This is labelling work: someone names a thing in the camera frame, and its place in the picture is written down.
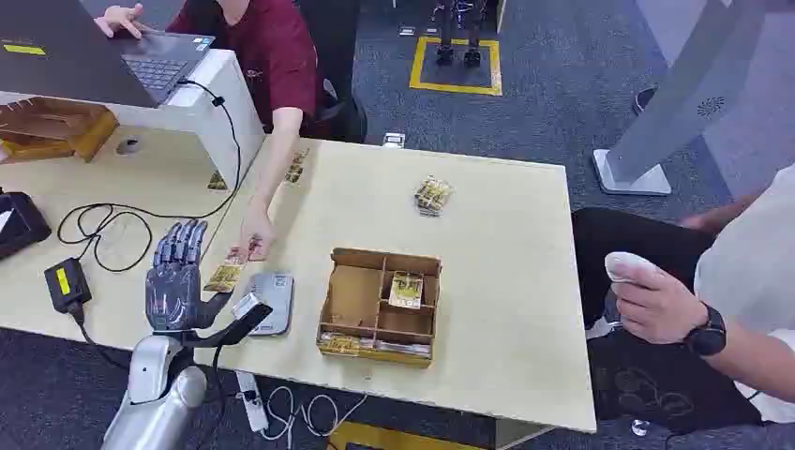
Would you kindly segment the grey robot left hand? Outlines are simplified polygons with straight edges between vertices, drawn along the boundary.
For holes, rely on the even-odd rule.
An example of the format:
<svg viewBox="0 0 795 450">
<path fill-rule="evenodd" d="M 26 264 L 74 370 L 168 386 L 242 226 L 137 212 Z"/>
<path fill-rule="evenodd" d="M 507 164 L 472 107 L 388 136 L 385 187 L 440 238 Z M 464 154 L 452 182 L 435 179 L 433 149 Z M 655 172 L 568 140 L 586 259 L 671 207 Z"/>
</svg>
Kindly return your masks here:
<svg viewBox="0 0 795 450">
<path fill-rule="evenodd" d="M 156 332 L 210 327 L 231 298 L 217 292 L 202 300 L 200 262 L 208 224 L 190 219 L 174 223 L 157 244 L 145 279 L 145 315 Z"/>
</svg>

